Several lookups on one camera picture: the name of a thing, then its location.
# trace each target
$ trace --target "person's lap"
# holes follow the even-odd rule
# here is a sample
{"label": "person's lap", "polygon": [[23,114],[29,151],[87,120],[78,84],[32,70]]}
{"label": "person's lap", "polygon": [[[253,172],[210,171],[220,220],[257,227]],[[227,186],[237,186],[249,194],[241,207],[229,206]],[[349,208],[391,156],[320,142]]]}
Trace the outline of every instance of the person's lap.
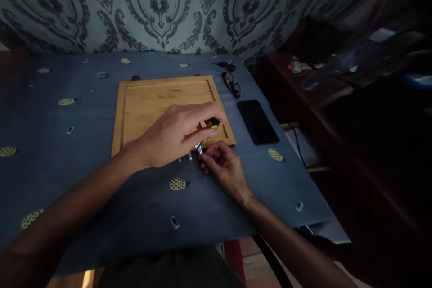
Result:
{"label": "person's lap", "polygon": [[100,288],[238,287],[245,285],[213,247],[139,256],[107,266]]}

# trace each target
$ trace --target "damask wallpaper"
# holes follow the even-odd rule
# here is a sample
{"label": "damask wallpaper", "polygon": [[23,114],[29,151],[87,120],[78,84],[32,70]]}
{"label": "damask wallpaper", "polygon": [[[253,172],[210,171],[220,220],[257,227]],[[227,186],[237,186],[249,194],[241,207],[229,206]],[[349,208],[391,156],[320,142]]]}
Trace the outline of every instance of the damask wallpaper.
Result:
{"label": "damask wallpaper", "polygon": [[307,14],[359,0],[1,0],[0,28],[33,52],[233,53],[248,65]]}

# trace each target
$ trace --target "blue tablecloth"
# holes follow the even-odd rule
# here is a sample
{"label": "blue tablecloth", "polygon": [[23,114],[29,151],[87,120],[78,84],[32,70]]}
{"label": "blue tablecloth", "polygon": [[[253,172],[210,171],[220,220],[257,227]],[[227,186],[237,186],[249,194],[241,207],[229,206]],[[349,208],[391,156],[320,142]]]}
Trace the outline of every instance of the blue tablecloth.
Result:
{"label": "blue tablecloth", "polygon": [[[123,64],[122,58],[131,63]],[[252,142],[237,108],[238,99],[223,83],[224,70],[211,64],[226,60],[237,66],[235,80],[243,90],[240,100],[260,101],[280,143],[255,146]],[[23,66],[28,79],[20,81],[21,93],[2,111],[0,147],[17,147],[19,152],[0,157],[0,248],[22,231],[20,224],[25,216],[48,207],[109,159],[118,83],[129,81],[133,75],[142,79],[213,75],[238,143],[234,151],[242,159],[254,194],[293,227],[334,218],[264,95],[235,56],[158,52],[48,54],[31,57]],[[39,68],[49,68],[50,72],[37,73]],[[101,71],[108,78],[95,81],[95,73]],[[3,93],[11,88],[4,88]],[[77,101],[70,106],[58,105],[63,98]],[[67,135],[70,126],[74,129]],[[271,148],[286,161],[274,160],[268,154]],[[189,181],[189,188],[170,190],[174,178]],[[296,210],[299,201],[303,203],[301,212]],[[172,216],[180,224],[177,230],[170,222]],[[130,178],[70,246],[56,274],[83,271],[140,253],[212,244],[255,233],[215,179],[202,172],[194,154],[192,162],[183,158],[181,163],[145,170]]]}

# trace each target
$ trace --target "eyeglasses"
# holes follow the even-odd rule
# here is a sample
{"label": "eyeglasses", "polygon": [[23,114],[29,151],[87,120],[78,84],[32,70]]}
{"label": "eyeglasses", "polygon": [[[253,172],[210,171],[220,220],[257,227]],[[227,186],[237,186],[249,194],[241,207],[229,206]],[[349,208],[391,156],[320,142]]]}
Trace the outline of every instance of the eyeglasses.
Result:
{"label": "eyeglasses", "polygon": [[232,74],[230,71],[227,71],[222,73],[222,77],[226,86],[233,93],[234,97],[236,99],[240,98],[242,95],[242,88],[240,87],[240,84],[234,81],[234,74]]}

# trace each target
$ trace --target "wooden board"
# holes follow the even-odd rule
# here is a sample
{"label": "wooden board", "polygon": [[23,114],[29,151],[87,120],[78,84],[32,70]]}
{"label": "wooden board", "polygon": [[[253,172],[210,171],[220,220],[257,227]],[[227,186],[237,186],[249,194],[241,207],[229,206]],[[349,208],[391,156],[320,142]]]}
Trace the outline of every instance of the wooden board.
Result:
{"label": "wooden board", "polygon": [[[123,145],[144,134],[169,106],[204,104],[209,101],[216,101],[224,110],[210,75],[120,82],[111,156],[116,155]],[[206,148],[220,140],[228,145],[236,145],[228,121],[202,147]]]}

